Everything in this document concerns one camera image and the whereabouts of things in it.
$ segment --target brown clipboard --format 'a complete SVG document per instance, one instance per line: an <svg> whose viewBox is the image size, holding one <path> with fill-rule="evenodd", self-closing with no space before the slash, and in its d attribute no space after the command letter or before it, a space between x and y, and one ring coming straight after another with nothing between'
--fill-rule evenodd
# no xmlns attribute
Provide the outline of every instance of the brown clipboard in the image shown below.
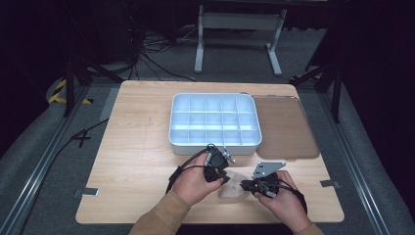
<svg viewBox="0 0 415 235"><path fill-rule="evenodd" d="M320 155L302 104L294 96L253 96L262 141L256 153L265 160L311 159Z"/></svg>

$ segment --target person's right hand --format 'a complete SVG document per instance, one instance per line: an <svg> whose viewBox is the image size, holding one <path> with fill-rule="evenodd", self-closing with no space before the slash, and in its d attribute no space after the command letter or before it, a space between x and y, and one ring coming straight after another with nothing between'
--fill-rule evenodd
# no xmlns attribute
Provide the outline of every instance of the person's right hand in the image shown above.
<svg viewBox="0 0 415 235"><path fill-rule="evenodd" d="M279 179L284 180L295 190L298 190L291 175L286 170L278 170L277 175ZM254 196L294 233L302 231L312 223L305 213L300 200L289 190L280 188L277 196L273 199L265 197L260 193L255 193Z"/></svg>

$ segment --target storage tray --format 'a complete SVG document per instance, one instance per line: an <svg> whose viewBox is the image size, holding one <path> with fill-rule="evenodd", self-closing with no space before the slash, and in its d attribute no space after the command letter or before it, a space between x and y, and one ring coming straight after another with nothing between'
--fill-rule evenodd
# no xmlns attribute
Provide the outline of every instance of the storage tray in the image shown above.
<svg viewBox="0 0 415 235"><path fill-rule="evenodd" d="M251 155L262 140L254 99L247 94L179 93L173 97L169 140L177 155L214 144L231 155Z"/></svg>

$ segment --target cloth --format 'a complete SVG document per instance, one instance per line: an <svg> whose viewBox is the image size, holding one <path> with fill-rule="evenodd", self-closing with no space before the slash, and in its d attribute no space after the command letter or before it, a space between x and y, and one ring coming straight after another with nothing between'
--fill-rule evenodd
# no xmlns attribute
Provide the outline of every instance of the cloth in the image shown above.
<svg viewBox="0 0 415 235"><path fill-rule="evenodd" d="M190 206L170 190L149 212L137 220L129 234L173 235L189 210ZM295 235L324 235L324 233L312 223Z"/></svg>

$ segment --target aluminum rail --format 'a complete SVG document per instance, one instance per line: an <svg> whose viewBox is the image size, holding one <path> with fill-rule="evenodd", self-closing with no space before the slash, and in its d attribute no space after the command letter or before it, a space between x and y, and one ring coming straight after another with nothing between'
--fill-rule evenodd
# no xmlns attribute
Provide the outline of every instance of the aluminum rail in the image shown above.
<svg viewBox="0 0 415 235"><path fill-rule="evenodd" d="M359 194L363 206L366 209L376 234L391 234L378 209L378 206L376 205L375 199L373 198L372 192L359 168L355 156L347 143L342 127L333 119L329 98L325 93L318 93L318 98L323 105L325 114L330 120L331 126L333 127L339 143L342 146L343 152L345 153L346 167L350 173L351 179L353 180L353 183L357 189L357 193Z"/></svg>
<svg viewBox="0 0 415 235"><path fill-rule="evenodd" d="M40 190L42 181L45 180L48 168L52 165L58 148L62 142L66 130L70 124L70 121L76 114L77 109L80 107L83 99L85 99L88 93L89 87L81 86L78 89L78 93L75 97L75 105L67 117L64 117L58 125L58 128L51 139L48 147L43 153L39 163L37 164L32 175L28 178L21 194L10 210L8 216L0 227L0 235L16 234L17 229L22 223L24 216L33 202L36 193Z"/></svg>

